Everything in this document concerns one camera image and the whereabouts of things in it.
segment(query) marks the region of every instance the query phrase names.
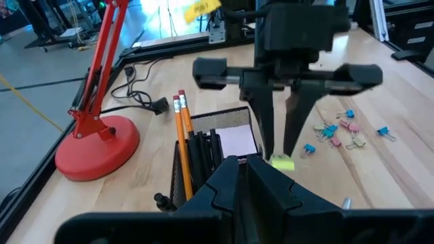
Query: yellow label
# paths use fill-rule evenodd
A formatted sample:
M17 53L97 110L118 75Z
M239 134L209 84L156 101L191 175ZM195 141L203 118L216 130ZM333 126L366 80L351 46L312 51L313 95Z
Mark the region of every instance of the yellow label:
M270 161L271 165L278 170L294 171L296 169L294 161L286 155L273 155Z
M185 11L185 22L191 23L195 18L211 13L211 11L216 10L221 5L219 0L201 0L200 2L196 2Z

